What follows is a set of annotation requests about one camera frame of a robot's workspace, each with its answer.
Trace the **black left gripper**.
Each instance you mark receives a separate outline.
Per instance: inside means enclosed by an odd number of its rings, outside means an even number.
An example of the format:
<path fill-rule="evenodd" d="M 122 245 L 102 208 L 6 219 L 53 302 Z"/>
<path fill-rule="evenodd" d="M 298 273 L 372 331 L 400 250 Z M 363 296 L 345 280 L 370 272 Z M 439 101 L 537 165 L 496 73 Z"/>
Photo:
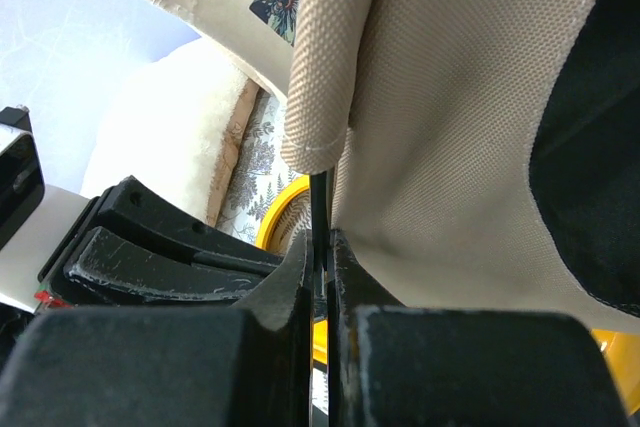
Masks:
<path fill-rule="evenodd" d="M 2 304 L 36 311 L 38 274 L 88 202 L 46 185 L 39 206 L 1 248 Z M 282 262 L 192 217 L 133 176 L 104 191 L 96 223 L 102 227 L 84 236 L 62 268 L 73 303 L 231 304 Z"/>

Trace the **white fluffy cushion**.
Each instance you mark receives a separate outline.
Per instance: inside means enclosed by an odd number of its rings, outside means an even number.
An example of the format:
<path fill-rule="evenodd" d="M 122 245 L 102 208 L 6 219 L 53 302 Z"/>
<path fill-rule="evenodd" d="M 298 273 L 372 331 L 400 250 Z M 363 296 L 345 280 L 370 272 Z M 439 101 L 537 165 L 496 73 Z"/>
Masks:
<path fill-rule="evenodd" d="M 98 196 L 133 176 L 215 225 L 258 91 L 225 49 L 204 38 L 142 67 L 100 124 L 81 195 Z"/>

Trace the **black tent pole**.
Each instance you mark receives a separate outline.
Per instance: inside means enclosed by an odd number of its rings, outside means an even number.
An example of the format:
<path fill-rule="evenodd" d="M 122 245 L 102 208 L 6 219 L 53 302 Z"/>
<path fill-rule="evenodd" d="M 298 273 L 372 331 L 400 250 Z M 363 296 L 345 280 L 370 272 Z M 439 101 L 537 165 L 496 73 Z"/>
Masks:
<path fill-rule="evenodd" d="M 330 244 L 334 168 L 313 174 L 310 180 L 311 236 L 314 287 L 319 300 L 326 302 L 326 276 Z"/>

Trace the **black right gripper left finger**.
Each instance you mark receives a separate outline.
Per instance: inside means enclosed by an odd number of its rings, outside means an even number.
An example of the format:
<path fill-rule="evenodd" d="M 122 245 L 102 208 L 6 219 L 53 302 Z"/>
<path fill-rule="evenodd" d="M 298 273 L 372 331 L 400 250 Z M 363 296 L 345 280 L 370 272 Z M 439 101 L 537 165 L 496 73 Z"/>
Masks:
<path fill-rule="evenodd" d="M 38 316 L 1 375 L 5 426 L 307 426 L 308 233 L 229 307 L 78 307 Z"/>

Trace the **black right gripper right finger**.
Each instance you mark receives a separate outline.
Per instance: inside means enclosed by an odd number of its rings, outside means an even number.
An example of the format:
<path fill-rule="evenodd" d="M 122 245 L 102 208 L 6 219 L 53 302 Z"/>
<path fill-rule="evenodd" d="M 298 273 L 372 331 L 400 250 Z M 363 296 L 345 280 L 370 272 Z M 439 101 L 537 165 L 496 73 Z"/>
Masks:
<path fill-rule="evenodd" d="M 328 266 L 332 426 L 626 426 L 605 360 L 553 312 L 409 308 L 341 232 Z"/>

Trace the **beige pet tent fabric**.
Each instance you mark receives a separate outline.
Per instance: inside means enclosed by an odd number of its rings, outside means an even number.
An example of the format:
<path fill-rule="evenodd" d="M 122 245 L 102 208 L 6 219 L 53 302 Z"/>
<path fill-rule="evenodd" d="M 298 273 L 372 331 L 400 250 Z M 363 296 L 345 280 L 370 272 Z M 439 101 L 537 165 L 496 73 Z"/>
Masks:
<path fill-rule="evenodd" d="M 405 304 L 639 329 L 639 0 L 301 0 L 282 156 Z"/>

